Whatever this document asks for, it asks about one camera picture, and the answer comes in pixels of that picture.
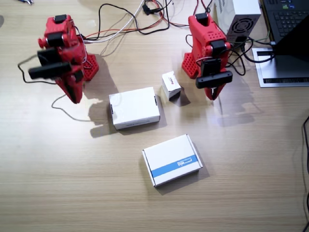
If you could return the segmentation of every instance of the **white box with blue stripe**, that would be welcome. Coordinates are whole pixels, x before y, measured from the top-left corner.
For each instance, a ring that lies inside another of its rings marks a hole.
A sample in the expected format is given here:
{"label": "white box with blue stripe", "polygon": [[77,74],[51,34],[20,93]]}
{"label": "white box with blue stripe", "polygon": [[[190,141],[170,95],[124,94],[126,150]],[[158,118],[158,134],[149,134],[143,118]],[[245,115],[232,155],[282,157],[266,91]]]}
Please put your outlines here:
{"label": "white box with blue stripe", "polygon": [[154,187],[203,167],[188,134],[142,151]]}

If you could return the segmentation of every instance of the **3d-printed red part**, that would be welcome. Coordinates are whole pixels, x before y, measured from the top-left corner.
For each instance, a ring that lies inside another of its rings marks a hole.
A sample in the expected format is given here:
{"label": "3d-printed red part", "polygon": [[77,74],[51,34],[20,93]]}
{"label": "3d-printed red part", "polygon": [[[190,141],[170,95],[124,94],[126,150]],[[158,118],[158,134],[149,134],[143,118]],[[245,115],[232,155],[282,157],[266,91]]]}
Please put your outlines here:
{"label": "3d-printed red part", "polygon": [[[223,40],[226,49],[230,49],[231,44],[226,41],[225,34],[216,25],[210,14],[208,14],[207,26],[199,23],[194,15],[190,16],[189,28],[193,37],[193,48],[192,52],[184,54],[182,69],[191,79],[196,79],[198,76],[201,76],[201,68],[197,65],[196,61],[204,57],[212,57],[211,42]],[[222,53],[219,57],[221,58],[221,72],[225,72],[225,66],[228,62],[228,52]],[[217,95],[214,98],[212,97],[212,89],[206,88],[206,96],[210,100],[216,99],[224,86],[218,87]]]}
{"label": "3d-printed red part", "polygon": [[84,81],[91,81],[98,72],[99,67],[95,55],[88,54],[80,35],[76,34],[74,22],[70,15],[61,23],[56,23],[54,17],[47,19],[44,38],[39,39],[41,48],[49,48],[49,36],[60,34],[63,46],[56,47],[62,62],[69,62],[72,71],[64,73],[56,79],[56,83],[75,104],[83,96]]}

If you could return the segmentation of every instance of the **white cable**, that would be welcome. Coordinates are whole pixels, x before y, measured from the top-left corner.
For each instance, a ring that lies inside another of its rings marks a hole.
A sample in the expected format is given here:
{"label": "white cable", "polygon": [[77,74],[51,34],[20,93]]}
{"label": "white cable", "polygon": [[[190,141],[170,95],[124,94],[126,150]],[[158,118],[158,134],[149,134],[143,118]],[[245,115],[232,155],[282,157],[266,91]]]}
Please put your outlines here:
{"label": "white cable", "polygon": [[84,60],[83,60],[83,63],[85,63],[85,62],[87,61],[87,50],[86,50],[86,45],[85,45],[84,39],[83,39],[83,37],[82,37],[81,33],[79,32],[79,30],[78,30],[77,26],[74,26],[74,27],[77,29],[78,34],[79,34],[79,35],[80,35],[80,37],[82,38],[82,41],[83,41],[83,44],[84,44],[84,48],[85,48],[85,58],[84,58]]}
{"label": "white cable", "polygon": [[[140,11],[141,6],[143,5],[143,3],[144,3],[144,0],[142,0],[142,1],[140,2],[140,6],[138,7],[138,9],[136,10],[136,12],[134,13],[134,16],[135,16],[135,17],[136,17],[136,15],[138,14],[138,12]],[[106,41],[108,41],[108,40],[111,40],[112,38],[114,38],[115,36],[117,36],[120,32],[122,32],[122,31],[129,25],[129,23],[132,21],[133,18],[134,18],[134,17],[132,17],[132,18],[125,24],[125,26],[124,26],[123,28],[121,28],[118,32],[116,32],[113,36],[109,37],[108,39],[99,40],[99,41],[86,40],[85,43],[86,43],[86,44],[90,44],[90,43],[91,43],[91,44],[94,44],[94,43],[103,43],[103,42],[106,42]]]}

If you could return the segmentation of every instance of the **cooling fan grille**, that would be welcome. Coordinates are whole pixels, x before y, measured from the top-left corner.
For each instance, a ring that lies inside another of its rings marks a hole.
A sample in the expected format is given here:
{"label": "cooling fan grille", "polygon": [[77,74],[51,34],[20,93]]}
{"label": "cooling fan grille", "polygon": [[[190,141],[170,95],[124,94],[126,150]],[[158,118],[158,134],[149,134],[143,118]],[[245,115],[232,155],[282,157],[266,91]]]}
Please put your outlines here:
{"label": "cooling fan grille", "polygon": [[254,22],[250,18],[242,18],[234,23],[232,31],[234,33],[245,33],[252,29]]}

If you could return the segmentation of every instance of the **small box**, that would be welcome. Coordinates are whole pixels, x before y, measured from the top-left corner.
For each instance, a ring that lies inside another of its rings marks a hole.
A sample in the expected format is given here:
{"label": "small box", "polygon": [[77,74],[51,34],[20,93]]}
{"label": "small box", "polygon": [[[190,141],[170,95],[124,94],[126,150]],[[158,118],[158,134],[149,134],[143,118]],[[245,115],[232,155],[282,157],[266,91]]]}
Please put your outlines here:
{"label": "small box", "polygon": [[187,134],[146,148],[142,153],[154,187],[203,167]]}
{"label": "small box", "polygon": [[160,120],[154,88],[110,95],[112,122],[117,130]]}
{"label": "small box", "polygon": [[178,84],[174,71],[162,75],[162,87],[169,100],[180,96],[182,88]]}

